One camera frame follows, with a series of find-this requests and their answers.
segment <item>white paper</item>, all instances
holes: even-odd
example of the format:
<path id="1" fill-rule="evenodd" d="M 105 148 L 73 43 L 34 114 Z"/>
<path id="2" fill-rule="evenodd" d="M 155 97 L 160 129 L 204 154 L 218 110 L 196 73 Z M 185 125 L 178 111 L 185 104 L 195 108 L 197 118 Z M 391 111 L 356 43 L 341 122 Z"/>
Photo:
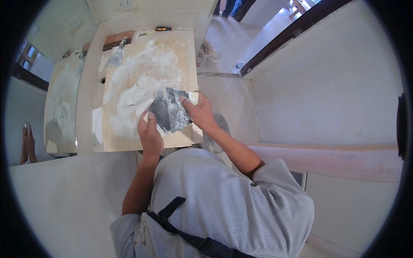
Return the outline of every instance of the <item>white paper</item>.
<path id="1" fill-rule="evenodd" d="M 92 110 L 92 130 L 99 143 L 103 142 L 103 124 L 102 124 L 103 107 Z"/>

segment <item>plastic bucket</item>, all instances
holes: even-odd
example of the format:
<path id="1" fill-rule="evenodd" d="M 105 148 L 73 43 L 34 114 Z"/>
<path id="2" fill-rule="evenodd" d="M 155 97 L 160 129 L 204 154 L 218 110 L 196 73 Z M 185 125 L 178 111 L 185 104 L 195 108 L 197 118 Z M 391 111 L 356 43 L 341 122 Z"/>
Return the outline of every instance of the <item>plastic bucket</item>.
<path id="1" fill-rule="evenodd" d="M 205 66 L 209 68 L 216 67 L 216 64 L 219 62 L 219 60 L 221 60 L 221 57 L 221 53 L 218 52 L 218 50 L 214 49 L 214 51 L 207 57 Z"/>

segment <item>water bottle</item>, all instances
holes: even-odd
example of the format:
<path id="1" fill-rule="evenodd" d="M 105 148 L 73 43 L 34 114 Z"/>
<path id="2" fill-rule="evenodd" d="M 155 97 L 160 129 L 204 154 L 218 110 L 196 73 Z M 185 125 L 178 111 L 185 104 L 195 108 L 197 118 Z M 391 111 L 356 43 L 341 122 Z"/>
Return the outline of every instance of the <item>water bottle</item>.
<path id="1" fill-rule="evenodd" d="M 238 62 L 231 70 L 232 73 L 237 73 L 244 66 L 244 62 Z"/>

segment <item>wooden table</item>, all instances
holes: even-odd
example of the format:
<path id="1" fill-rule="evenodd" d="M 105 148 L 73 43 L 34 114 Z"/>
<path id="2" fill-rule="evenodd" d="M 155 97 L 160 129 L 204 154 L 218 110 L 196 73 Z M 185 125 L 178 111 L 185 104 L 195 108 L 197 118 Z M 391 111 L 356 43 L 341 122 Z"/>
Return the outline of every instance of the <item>wooden table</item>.
<path id="1" fill-rule="evenodd" d="M 198 89 L 192 31 L 141 36 L 123 50 L 121 66 L 107 68 L 102 115 L 104 151 L 142 150 L 138 121 L 159 89 Z M 164 147 L 202 141 L 202 131 L 191 124 L 165 135 Z"/>
<path id="2" fill-rule="evenodd" d="M 76 100 L 83 60 L 76 54 L 59 60 L 53 67 L 43 130 L 48 153 L 77 153 Z"/>

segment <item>wall socket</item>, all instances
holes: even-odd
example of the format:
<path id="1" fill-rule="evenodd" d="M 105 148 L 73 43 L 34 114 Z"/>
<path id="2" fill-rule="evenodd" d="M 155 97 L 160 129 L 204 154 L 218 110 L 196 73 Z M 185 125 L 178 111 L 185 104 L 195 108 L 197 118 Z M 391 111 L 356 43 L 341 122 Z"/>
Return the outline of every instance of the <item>wall socket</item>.
<path id="1" fill-rule="evenodd" d="M 82 24 L 81 18 L 76 18 L 67 24 L 70 31 L 76 30 Z"/>
<path id="2" fill-rule="evenodd" d="M 123 0 L 115 2 L 115 11 L 123 11 L 126 9 L 135 8 L 133 0 Z"/>

